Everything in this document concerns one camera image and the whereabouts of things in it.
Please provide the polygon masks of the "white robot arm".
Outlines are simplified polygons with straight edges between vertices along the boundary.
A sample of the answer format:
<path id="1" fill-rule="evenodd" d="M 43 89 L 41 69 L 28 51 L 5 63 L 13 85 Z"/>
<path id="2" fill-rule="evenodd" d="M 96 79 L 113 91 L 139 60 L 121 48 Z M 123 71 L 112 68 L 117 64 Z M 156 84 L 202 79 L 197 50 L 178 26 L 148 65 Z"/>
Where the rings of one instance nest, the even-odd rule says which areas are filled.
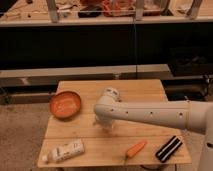
<path id="1" fill-rule="evenodd" d="M 120 102 L 119 91 L 106 88 L 94 105 L 94 112 L 103 125 L 110 125 L 117 119 L 204 134 L 198 171 L 213 169 L 213 102 Z"/>

